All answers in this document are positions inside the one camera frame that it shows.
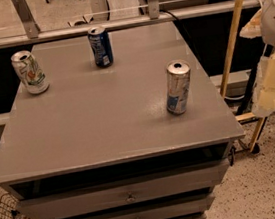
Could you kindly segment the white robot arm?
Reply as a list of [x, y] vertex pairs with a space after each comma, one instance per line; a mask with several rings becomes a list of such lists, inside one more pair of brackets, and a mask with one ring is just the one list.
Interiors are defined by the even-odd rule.
[[274, 50], [270, 57], [261, 57], [252, 98], [252, 113], [256, 117], [268, 117], [275, 112], [275, 0], [264, 0], [262, 8], [240, 30], [240, 37], [261, 37]]

